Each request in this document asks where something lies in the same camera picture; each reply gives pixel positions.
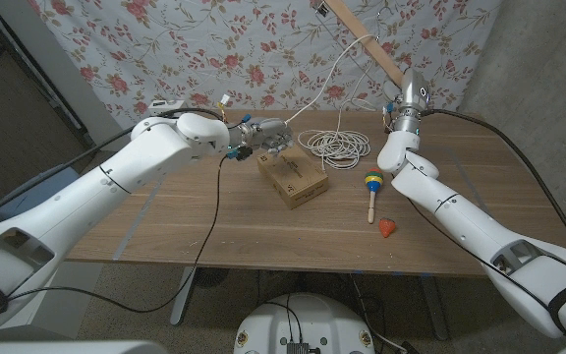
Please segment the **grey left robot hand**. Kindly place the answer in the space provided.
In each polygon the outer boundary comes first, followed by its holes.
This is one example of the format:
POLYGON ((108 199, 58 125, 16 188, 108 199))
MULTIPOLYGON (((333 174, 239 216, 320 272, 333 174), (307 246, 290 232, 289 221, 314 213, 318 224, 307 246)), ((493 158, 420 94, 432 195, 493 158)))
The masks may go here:
POLYGON ((237 160, 247 159, 260 148, 277 155, 294 144, 291 128, 279 118, 254 118, 241 123, 237 130, 239 140, 234 145, 237 160))

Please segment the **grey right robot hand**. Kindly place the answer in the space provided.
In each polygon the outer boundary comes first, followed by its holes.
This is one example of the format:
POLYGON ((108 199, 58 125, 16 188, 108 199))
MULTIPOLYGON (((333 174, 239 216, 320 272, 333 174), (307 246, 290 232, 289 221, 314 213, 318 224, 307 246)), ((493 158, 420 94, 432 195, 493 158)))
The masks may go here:
POLYGON ((401 91, 382 107, 384 131, 406 131, 417 135, 421 113, 427 110, 429 99, 428 81, 423 74, 407 69, 401 80, 401 91))

